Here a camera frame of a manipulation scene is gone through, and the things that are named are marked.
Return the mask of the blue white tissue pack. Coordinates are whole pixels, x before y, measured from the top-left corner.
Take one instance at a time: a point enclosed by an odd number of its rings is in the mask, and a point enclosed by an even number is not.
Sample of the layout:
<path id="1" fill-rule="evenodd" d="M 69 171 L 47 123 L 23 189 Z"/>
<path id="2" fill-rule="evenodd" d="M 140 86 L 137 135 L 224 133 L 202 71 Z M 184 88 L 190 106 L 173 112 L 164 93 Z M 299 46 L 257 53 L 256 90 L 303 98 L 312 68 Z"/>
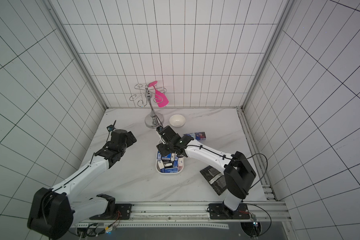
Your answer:
<path id="1" fill-rule="evenodd" d="M 191 138 L 193 138 L 194 140 L 196 139 L 196 134 L 195 134 L 195 133 L 184 134 L 184 136 L 191 137 Z"/>

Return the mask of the blue red tissue pack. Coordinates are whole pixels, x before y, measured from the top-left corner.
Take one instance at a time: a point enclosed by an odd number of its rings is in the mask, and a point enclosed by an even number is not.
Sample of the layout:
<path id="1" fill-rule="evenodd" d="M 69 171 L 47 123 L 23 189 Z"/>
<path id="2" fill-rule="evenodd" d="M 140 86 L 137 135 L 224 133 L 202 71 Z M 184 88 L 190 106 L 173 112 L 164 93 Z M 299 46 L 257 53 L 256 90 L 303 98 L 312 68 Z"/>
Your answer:
<path id="1" fill-rule="evenodd" d="M 206 140 L 207 137 L 206 137 L 205 132 L 197 132 L 197 133 L 195 133 L 195 139 L 198 140 L 198 141 Z"/>

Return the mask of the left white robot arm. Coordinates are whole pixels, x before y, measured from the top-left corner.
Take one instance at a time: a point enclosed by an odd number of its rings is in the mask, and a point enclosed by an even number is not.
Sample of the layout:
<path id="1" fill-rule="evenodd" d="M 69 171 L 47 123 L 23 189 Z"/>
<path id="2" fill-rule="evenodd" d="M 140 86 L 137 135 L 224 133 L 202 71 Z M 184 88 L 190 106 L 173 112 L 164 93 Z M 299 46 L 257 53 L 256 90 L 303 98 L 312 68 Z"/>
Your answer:
<path id="1" fill-rule="evenodd" d="M 32 201 L 27 227 L 37 233 L 57 240 L 75 224 L 91 217 L 112 219 L 117 215 L 115 198 L 98 194 L 85 202 L 75 198 L 99 175 L 109 170 L 136 142 L 132 132 L 114 130 L 110 141 L 91 160 L 67 179 L 47 189 L 39 189 Z"/>

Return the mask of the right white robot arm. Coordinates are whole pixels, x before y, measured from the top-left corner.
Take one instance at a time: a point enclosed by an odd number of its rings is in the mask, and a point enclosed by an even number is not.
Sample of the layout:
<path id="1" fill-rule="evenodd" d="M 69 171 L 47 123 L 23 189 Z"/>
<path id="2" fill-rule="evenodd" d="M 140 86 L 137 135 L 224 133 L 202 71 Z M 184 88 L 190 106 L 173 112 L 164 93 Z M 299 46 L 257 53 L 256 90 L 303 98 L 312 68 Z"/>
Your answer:
<path id="1" fill-rule="evenodd" d="M 171 126 L 157 127 L 162 142 L 157 145 L 161 155 L 176 154 L 202 161 L 225 177 L 228 193 L 221 204 L 209 204 L 211 219 L 233 220 L 243 217 L 239 207 L 251 189 L 257 176 L 248 159 L 241 152 L 223 153 L 210 148 L 191 136 L 180 136 Z"/>

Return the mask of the white storage box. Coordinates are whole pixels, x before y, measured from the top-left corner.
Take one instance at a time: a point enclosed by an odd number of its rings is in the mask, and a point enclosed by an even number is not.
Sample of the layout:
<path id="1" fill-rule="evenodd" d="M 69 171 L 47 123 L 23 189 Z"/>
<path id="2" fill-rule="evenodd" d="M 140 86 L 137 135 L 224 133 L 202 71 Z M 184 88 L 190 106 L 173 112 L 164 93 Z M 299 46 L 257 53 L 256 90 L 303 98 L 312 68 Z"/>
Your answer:
<path id="1" fill-rule="evenodd" d="M 178 168 L 177 173 L 163 173 L 164 168 Z M 184 158 L 179 158 L 176 154 L 168 154 L 163 156 L 159 151 L 157 151 L 155 168 L 159 174 L 162 175 L 175 175 L 179 174 L 184 169 Z"/>

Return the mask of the white ceramic bowl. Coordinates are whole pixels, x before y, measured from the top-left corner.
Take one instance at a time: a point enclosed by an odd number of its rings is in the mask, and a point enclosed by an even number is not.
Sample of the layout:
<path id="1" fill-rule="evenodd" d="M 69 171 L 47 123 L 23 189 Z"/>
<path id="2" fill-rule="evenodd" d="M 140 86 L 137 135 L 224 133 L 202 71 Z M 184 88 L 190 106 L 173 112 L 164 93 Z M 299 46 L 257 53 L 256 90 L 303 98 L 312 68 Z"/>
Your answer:
<path id="1" fill-rule="evenodd" d="M 186 118 L 183 115 L 176 114 L 170 117 L 170 125 L 175 128 L 180 128 L 185 125 Z"/>

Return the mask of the chrome hook stand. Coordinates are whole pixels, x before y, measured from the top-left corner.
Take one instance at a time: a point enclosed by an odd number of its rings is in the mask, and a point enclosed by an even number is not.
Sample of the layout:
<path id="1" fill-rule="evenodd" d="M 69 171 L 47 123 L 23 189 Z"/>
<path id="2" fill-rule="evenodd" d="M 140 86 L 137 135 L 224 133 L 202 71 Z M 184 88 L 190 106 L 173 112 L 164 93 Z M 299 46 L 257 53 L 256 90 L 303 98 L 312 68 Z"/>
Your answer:
<path id="1" fill-rule="evenodd" d="M 161 92 L 163 92 L 164 87 L 158 87 Z M 153 88 L 149 88 L 148 84 L 137 84 L 134 86 L 134 89 L 140 91 L 140 94 L 132 94 L 129 98 L 130 101 L 138 101 L 137 105 L 140 108 L 144 108 L 146 106 L 150 107 L 150 113 L 145 118 L 145 125 L 150 129 L 155 129 L 159 126 L 162 126 L 164 122 L 164 116 L 155 111 L 153 103 L 157 104 L 154 101 L 155 92 Z"/>

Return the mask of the black packaged item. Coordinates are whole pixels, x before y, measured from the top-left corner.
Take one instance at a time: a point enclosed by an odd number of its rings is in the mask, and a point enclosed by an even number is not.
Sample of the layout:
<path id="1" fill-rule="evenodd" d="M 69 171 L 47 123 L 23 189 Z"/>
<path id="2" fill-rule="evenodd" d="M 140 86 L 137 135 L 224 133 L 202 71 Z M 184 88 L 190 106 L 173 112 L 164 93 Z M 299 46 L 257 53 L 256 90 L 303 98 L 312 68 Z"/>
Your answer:
<path id="1" fill-rule="evenodd" d="M 217 169 L 208 166 L 200 170 L 200 173 L 217 193 L 217 195 L 220 196 L 227 189 L 225 176 Z"/>

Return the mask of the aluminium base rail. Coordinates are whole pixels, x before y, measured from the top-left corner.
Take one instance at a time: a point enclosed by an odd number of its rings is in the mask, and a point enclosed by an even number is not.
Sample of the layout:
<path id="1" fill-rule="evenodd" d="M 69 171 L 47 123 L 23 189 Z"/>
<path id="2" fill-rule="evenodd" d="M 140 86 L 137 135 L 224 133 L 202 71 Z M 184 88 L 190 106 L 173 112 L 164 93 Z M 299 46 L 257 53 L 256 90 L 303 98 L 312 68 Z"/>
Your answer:
<path id="1" fill-rule="evenodd" d="M 105 218 L 95 215 L 72 225 L 74 229 L 132 227 L 203 227 L 226 229 L 231 222 L 277 223 L 292 220 L 283 202 L 247 202 L 239 205 L 231 217 L 223 214 L 221 203 L 137 202 L 116 205 L 116 213 Z"/>

